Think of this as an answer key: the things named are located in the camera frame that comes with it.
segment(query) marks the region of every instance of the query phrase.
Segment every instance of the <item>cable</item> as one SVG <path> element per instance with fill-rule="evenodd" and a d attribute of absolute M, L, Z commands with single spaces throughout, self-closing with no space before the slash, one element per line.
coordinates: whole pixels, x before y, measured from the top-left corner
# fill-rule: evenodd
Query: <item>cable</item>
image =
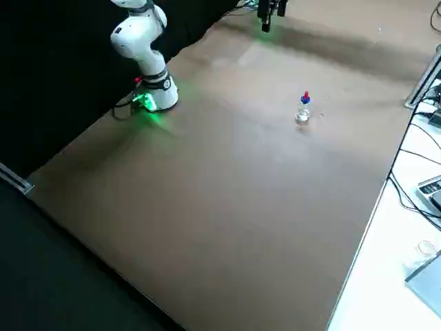
<path fill-rule="evenodd" d="M 400 191 L 400 189 L 398 188 L 398 186 L 397 186 L 397 184 L 395 183 L 395 181 L 392 179 L 392 177 L 389 177 L 388 180 L 391 181 L 392 185 L 394 186 L 395 190 L 397 191 L 397 193 L 398 193 L 398 197 L 400 198 L 400 204 L 401 204 L 401 206 L 402 206 L 404 209 L 410 210 L 411 212 L 418 212 L 418 210 L 416 210 L 415 208 L 412 208 L 412 207 L 410 207 L 410 206 L 408 206 L 408 205 L 406 205 L 406 204 L 404 203 L 404 201 L 402 200 L 401 191 Z M 434 217 L 434 218 L 436 218 L 436 219 L 441 219 L 441 216 L 431 214 L 430 212 L 426 212 L 426 211 L 424 211 L 424 210 L 422 210 L 422 212 L 425 213 L 426 216 L 428 216 L 428 217 Z"/>
<path fill-rule="evenodd" d="M 240 10 L 240 9 L 249 9 L 248 12 L 244 12 L 242 14 L 234 14 L 236 11 Z M 226 12 L 223 17 L 228 17 L 228 16 L 243 16 L 246 14 L 249 14 L 250 12 L 255 12 L 258 9 L 258 3 L 256 0 L 249 0 L 248 2 L 244 3 L 243 5 L 240 6 L 236 6 L 233 9 L 229 10 L 228 12 Z"/>
<path fill-rule="evenodd" d="M 438 14 L 438 16 L 441 17 L 440 7 L 441 7 L 441 1 L 438 2 L 438 5 L 436 5 L 435 9 L 432 12 L 432 15 L 430 16 L 430 26 L 438 33 L 441 33 L 441 30 L 435 27 L 435 25 L 433 24 L 433 18 L 435 14 Z"/>
<path fill-rule="evenodd" d="M 421 128 L 420 126 L 417 126 L 417 125 L 414 124 L 414 123 L 411 123 L 410 125 L 411 125 L 411 126 L 415 126 L 415 127 L 417 127 L 418 129 L 420 129 L 421 131 L 423 131 L 423 132 L 424 132 L 424 133 L 425 133 L 430 139 L 432 139 L 432 141 L 437 145 L 438 149 L 441 151 L 441 146 L 440 146 L 440 144 L 437 143 L 437 141 L 431 136 L 430 133 L 428 133 L 425 129 Z"/>
<path fill-rule="evenodd" d="M 395 181 L 395 184 L 399 187 L 399 189 L 401 190 L 401 192 L 404 193 L 404 195 L 406 196 L 407 200 L 412 204 L 413 208 L 415 210 L 417 210 L 421 216 L 423 216 L 426 221 L 428 221 L 431 225 L 433 225 L 436 229 L 438 229 L 439 231 L 441 231 L 441 226 L 439 226 L 437 223 L 435 223 L 432 219 L 429 218 L 429 216 L 427 216 L 427 213 L 421 209 L 419 209 L 419 207 L 413 202 L 413 200 L 411 199 L 411 197 L 409 195 L 407 195 L 406 191 L 404 191 L 400 185 L 400 183 L 398 183 L 398 180 L 396 179 L 396 176 L 393 174 L 393 172 L 391 171 L 391 176 L 393 177 L 393 180 Z"/>
<path fill-rule="evenodd" d="M 428 158 L 428 157 L 425 157 L 424 155 L 421 155 L 421 154 L 418 154 L 418 153 L 415 153 L 415 152 L 411 152 L 410 150 L 403 150 L 402 148 L 401 148 L 400 150 L 402 150 L 403 152 L 406 152 L 406 153 L 412 154 L 412 155 L 416 155 L 417 157 L 421 157 L 421 158 L 423 158 L 423 159 L 426 159 L 427 161 L 434 162 L 434 163 L 438 164 L 439 166 L 441 166 L 441 162 L 438 162 L 438 161 L 432 160 L 432 159 L 430 159 L 430 158 Z"/>

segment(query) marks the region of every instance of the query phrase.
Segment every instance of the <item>plastic bottle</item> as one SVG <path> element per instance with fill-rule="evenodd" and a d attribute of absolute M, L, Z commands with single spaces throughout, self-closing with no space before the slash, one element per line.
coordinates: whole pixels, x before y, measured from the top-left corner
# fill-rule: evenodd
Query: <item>plastic bottle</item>
<path fill-rule="evenodd" d="M 309 97 L 309 92 L 306 91 L 305 95 L 300 99 L 300 107 L 298 108 L 296 114 L 296 121 L 299 123 L 306 123 L 309 120 L 309 103 L 311 102 L 311 98 Z"/>

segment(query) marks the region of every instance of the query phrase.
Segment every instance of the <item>black backdrop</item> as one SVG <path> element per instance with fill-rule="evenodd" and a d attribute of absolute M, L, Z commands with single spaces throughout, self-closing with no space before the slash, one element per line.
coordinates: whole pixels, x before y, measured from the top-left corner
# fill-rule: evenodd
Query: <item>black backdrop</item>
<path fill-rule="evenodd" d="M 0 162 L 22 177 L 49 161 L 132 88 L 136 64 L 110 45 L 126 13 L 110 0 L 2 4 Z M 237 0 L 157 0 L 167 61 Z"/>

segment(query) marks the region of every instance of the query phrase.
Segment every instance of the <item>green led light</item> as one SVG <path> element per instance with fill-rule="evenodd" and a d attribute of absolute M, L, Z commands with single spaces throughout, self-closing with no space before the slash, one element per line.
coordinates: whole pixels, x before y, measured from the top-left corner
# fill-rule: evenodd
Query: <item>green led light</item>
<path fill-rule="evenodd" d="M 142 93 L 136 95 L 133 99 L 133 102 L 138 101 L 142 106 L 147 108 L 150 112 L 154 112 L 155 110 L 158 110 L 158 106 L 156 105 L 156 102 L 154 102 L 153 96 L 150 93 Z"/>
<path fill-rule="evenodd" d="M 156 103 L 153 100 L 152 95 L 149 94 L 149 93 L 145 93 L 144 107 L 146 107 L 151 112 L 153 112 L 153 111 L 158 109 L 158 107 L 156 106 Z"/>

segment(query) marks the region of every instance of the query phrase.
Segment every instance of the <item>white table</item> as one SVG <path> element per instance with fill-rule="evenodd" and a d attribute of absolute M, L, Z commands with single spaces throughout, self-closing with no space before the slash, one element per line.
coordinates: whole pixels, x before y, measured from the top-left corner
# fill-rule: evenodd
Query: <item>white table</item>
<path fill-rule="evenodd" d="M 434 107 L 421 104 L 417 111 L 433 112 Z M 412 122 L 441 144 L 441 129 L 427 124 L 428 119 L 416 116 Z M 441 162 L 436 144 L 413 126 L 402 148 Z M 415 194 L 416 185 L 440 175 L 441 165 L 400 151 L 393 173 L 418 207 L 425 209 Z M 441 249 L 441 232 L 418 213 L 405 210 L 393 184 L 385 182 L 328 331 L 441 330 L 441 319 L 404 282 L 409 273 L 405 265 L 424 240 Z"/>

